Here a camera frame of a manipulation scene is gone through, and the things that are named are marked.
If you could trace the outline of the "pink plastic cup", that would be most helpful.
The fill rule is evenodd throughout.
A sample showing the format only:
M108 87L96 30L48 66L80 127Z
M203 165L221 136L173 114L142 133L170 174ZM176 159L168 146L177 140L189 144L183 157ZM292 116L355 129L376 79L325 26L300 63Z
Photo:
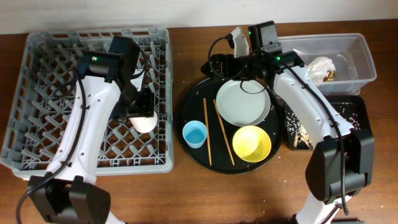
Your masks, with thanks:
M129 120L137 132L149 133L157 126L158 115L154 112L151 117L137 117Z

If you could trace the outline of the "blue plastic cup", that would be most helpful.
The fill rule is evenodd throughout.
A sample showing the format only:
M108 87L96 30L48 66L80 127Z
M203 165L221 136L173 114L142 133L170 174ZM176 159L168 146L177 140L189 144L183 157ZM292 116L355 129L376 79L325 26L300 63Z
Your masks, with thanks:
M189 147L198 149L206 140L207 129L201 121L193 120L184 125L182 135Z

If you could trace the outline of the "yellow bowl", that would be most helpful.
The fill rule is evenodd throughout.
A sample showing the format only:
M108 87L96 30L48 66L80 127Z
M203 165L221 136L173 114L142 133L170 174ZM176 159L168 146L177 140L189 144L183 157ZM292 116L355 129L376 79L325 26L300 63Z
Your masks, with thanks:
M263 161L272 149L269 135L258 126L239 128L233 136L233 151L246 162Z

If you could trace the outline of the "white paper napkin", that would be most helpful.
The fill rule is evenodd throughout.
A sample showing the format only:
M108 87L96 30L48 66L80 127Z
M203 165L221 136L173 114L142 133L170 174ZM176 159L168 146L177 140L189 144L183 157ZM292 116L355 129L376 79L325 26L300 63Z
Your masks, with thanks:
M307 65L307 70L315 83L332 82L336 77L336 67L328 57L315 58Z

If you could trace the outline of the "food scraps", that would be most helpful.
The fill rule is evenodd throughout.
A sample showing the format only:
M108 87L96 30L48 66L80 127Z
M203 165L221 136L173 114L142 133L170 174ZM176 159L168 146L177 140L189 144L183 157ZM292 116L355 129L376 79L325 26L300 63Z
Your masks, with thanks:
M331 103L331 105L345 120L353 125L354 129L361 129L364 126L359 122L359 114L353 103ZM284 104L284 111L291 150L313 150L312 141L307 131L286 103Z

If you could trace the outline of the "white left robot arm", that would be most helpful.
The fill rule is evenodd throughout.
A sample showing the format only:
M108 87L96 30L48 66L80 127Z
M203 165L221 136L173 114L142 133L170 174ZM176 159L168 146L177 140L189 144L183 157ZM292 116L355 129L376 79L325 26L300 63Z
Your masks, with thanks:
M86 51L73 69L76 85L72 113L53 161L44 176L30 177L27 192L47 223L120 223L111 212L109 192L97 187L98 153L109 119L125 119L139 133L157 126L154 93L144 85L145 56L132 38L113 37L107 52Z

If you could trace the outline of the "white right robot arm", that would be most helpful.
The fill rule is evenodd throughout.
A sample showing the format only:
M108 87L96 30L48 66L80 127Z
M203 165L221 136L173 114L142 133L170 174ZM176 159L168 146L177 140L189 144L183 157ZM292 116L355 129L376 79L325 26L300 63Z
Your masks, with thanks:
M323 96L297 52L282 51L274 21L223 36L233 54L208 53L202 72L219 80L265 80L295 113L315 149L305 170L310 194L293 223L331 223L373 179L375 139L357 130Z

